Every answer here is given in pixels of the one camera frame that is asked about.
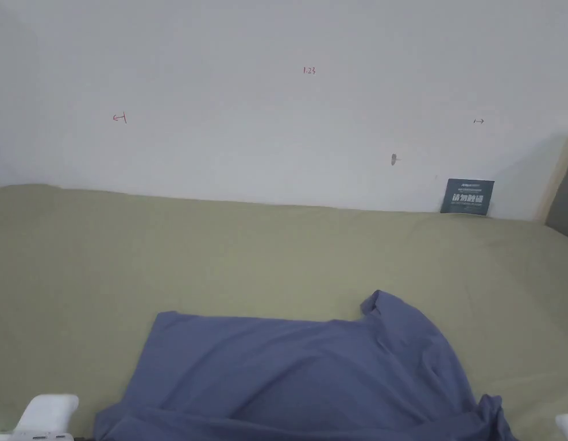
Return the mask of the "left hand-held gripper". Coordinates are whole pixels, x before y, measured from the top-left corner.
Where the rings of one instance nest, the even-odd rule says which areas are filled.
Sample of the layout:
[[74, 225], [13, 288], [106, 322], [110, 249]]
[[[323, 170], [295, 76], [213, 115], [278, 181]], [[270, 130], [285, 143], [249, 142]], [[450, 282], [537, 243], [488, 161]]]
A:
[[68, 426], [78, 407], [77, 395], [38, 395], [25, 408], [14, 430], [0, 432], [0, 440], [74, 440]]

